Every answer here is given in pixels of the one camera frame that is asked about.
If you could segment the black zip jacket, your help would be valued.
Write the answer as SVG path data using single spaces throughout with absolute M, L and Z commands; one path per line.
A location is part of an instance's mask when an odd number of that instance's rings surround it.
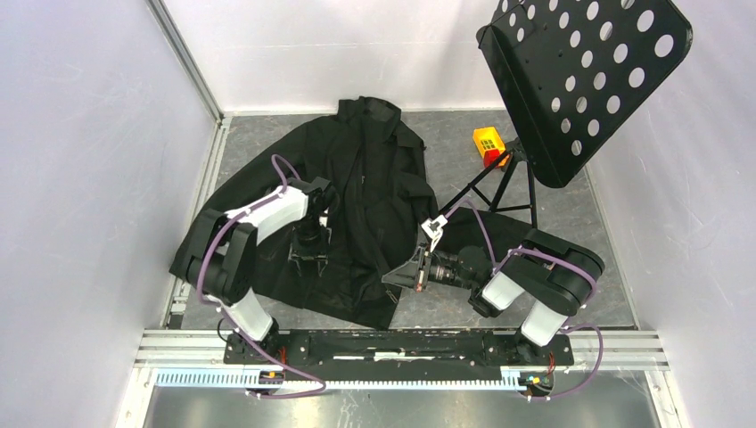
M 424 164 L 423 139 L 399 107 L 374 97 L 342 100 L 337 112 L 312 119 L 272 143 L 204 203 L 225 212 L 255 202 L 281 183 L 272 162 L 281 156 L 305 181 L 330 181 L 339 196 L 322 277 L 299 277 L 287 260 L 291 226 L 257 250 L 256 294 L 295 308 L 385 330 L 401 290 L 382 276 L 406 262 L 420 225 L 439 213 Z

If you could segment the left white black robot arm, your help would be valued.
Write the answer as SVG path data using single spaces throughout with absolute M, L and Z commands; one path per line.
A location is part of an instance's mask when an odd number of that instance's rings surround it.
M 328 265 L 331 230 L 329 209 L 339 196 L 332 183 L 291 178 L 272 193 L 241 208 L 204 210 L 179 257 L 176 276 L 195 286 L 202 303 L 215 305 L 246 341 L 246 351 L 259 363 L 280 351 L 278 323 L 253 291 L 257 250 L 288 226 L 293 235 L 287 260 L 300 276 L 321 276 Z

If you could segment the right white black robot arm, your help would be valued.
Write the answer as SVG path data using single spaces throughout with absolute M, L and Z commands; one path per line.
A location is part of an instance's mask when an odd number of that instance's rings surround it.
M 466 290 L 468 303 L 483 317 L 497 317 L 521 295 L 530 295 L 535 303 L 521 324 L 514 349 L 521 361 L 537 364 L 550 353 L 550 342 L 568 318 L 596 294 L 604 269 L 595 252 L 532 229 L 499 262 L 481 247 L 467 245 L 447 252 L 420 244 L 408 261 L 382 280 L 415 292 L 430 283 Z

